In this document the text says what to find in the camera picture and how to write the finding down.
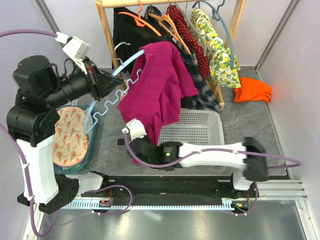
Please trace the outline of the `magenta pleated skirt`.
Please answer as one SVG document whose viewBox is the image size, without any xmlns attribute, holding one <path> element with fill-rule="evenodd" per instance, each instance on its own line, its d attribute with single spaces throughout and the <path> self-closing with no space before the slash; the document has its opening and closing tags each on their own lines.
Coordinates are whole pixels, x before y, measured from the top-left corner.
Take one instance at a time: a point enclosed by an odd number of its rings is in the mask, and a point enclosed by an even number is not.
<svg viewBox="0 0 320 240">
<path fill-rule="evenodd" d="M 147 44 L 135 60 L 127 95 L 118 110 L 125 123 L 138 119 L 157 144 L 163 126 L 179 120 L 181 100 L 198 95 L 178 49 L 169 41 Z"/>
</svg>

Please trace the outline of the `black skirt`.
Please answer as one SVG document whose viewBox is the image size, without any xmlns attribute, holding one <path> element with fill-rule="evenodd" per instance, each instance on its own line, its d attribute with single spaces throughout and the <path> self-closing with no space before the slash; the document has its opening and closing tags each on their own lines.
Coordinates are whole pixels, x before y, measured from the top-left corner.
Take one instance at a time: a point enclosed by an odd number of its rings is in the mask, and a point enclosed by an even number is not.
<svg viewBox="0 0 320 240">
<path fill-rule="evenodd" d="M 171 35 L 153 17 L 142 17 L 141 19 L 154 27 L 161 34 L 160 36 L 148 26 L 137 26 L 133 17 L 121 12 L 128 12 L 132 15 L 136 13 L 125 7 L 113 9 L 113 43 L 114 45 L 122 42 L 129 44 L 123 44 L 116 49 L 116 55 L 122 61 L 126 61 L 145 45 L 163 41 L 172 42 Z"/>
</svg>

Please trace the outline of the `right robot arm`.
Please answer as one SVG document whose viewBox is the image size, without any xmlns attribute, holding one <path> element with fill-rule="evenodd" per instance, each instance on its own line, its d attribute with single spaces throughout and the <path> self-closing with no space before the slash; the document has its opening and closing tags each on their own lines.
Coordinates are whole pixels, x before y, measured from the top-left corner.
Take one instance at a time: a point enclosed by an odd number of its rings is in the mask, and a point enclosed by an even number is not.
<svg viewBox="0 0 320 240">
<path fill-rule="evenodd" d="M 229 191 L 242 196 L 253 182 L 270 179 L 265 148 L 253 137 L 228 145 L 195 145 L 176 141 L 155 145 L 147 136 L 127 143 L 127 150 L 139 163 L 154 169 L 220 166 L 235 169 Z"/>
</svg>

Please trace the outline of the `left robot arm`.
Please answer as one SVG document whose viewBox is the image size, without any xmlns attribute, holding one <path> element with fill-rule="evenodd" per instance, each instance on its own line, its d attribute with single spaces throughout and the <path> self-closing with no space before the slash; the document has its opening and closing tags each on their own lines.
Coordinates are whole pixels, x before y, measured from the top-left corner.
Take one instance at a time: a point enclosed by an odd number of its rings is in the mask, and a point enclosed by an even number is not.
<svg viewBox="0 0 320 240">
<path fill-rule="evenodd" d="M 6 122 L 24 177 L 24 192 L 17 201 L 29 207 L 38 205 L 41 212 L 52 214 L 77 195 L 93 191 L 99 197 L 106 196 L 110 185 L 98 172 L 55 174 L 54 134 L 60 119 L 57 110 L 87 94 L 94 100 L 102 100 L 123 79 L 99 69 L 88 57 L 75 65 L 71 74 L 59 75 L 57 66 L 43 55 L 21 60 L 13 78 L 18 91 Z"/>
</svg>

